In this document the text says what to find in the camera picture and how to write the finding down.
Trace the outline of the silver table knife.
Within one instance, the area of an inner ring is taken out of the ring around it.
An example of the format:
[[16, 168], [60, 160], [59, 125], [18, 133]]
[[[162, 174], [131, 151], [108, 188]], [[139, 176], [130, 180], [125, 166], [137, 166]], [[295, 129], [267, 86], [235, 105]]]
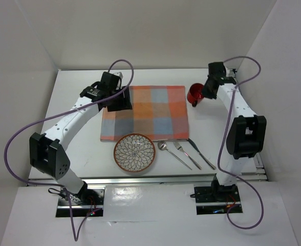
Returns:
[[197, 145], [189, 138], [187, 140], [191, 146], [196, 150], [196, 152], [202, 157], [202, 159], [208, 164], [208, 166], [212, 169], [212, 170], [216, 170], [216, 166], [214, 166], [199, 150], [199, 148], [197, 147]]

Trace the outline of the red mug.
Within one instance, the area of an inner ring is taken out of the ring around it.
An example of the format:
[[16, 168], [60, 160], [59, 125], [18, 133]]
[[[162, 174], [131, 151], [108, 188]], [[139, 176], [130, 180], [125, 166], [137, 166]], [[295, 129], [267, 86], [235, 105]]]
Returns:
[[198, 103], [200, 103], [204, 96], [202, 94], [202, 90], [204, 88], [203, 84], [195, 83], [190, 86], [187, 93], [187, 101], [192, 105], [192, 107], [196, 107]]

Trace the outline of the silver fork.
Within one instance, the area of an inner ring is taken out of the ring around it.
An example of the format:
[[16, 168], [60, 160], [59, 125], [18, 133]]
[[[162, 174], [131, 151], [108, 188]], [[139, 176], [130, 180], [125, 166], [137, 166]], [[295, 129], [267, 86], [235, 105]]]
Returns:
[[176, 147], [176, 149], [184, 153], [199, 170], [202, 170], [202, 167], [186, 151], [184, 151], [182, 146], [177, 141], [173, 141], [173, 144]]

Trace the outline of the floral patterned ceramic plate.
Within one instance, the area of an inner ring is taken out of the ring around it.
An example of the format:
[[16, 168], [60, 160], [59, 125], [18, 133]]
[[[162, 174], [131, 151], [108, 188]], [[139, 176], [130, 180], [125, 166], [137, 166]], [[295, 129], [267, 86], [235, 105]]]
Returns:
[[145, 171], [153, 164], [156, 149], [148, 136], [132, 133], [121, 137], [116, 142], [113, 156], [120, 169], [138, 173]]

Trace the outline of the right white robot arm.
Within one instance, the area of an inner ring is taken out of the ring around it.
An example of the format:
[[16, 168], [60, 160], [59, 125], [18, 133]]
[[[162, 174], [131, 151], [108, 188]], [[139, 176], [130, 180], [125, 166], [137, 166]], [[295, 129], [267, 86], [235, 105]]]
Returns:
[[219, 171], [210, 188], [212, 199], [223, 202], [237, 191], [237, 177], [244, 165], [262, 151], [267, 121], [248, 106], [222, 61], [209, 63], [202, 95], [208, 99], [220, 99], [228, 111], [219, 153], [229, 156], [225, 161], [218, 160]]

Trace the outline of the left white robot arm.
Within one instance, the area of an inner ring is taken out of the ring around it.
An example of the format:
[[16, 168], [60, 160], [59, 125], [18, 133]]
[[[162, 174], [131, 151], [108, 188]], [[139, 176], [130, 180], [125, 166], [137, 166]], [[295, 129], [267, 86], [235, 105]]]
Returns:
[[100, 81], [82, 90], [70, 114], [29, 139], [31, 166], [64, 186], [75, 204], [95, 204], [99, 197], [71, 170], [66, 150], [75, 135], [103, 108], [113, 111], [132, 108], [129, 90], [122, 86], [122, 78], [120, 72], [103, 72]]

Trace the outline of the silver spoon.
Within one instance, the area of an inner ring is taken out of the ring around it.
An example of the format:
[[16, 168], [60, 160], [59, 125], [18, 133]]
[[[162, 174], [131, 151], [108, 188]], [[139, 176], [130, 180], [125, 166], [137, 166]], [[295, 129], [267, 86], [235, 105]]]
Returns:
[[192, 170], [192, 168], [187, 165], [183, 160], [181, 160], [177, 155], [175, 155], [171, 150], [169, 150], [167, 148], [167, 143], [163, 140], [158, 141], [157, 146], [159, 148], [159, 150], [161, 151], [167, 151], [168, 153], [170, 153], [175, 159], [177, 159], [179, 162], [181, 162], [184, 166], [186, 166], [189, 170]]

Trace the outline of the checkered orange blue cloth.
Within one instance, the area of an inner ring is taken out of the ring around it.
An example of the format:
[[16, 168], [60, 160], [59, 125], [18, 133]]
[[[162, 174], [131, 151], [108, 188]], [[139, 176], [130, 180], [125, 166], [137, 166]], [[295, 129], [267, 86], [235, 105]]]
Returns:
[[131, 86], [131, 110], [103, 110], [101, 141], [138, 133], [153, 141], [189, 138], [185, 86]]

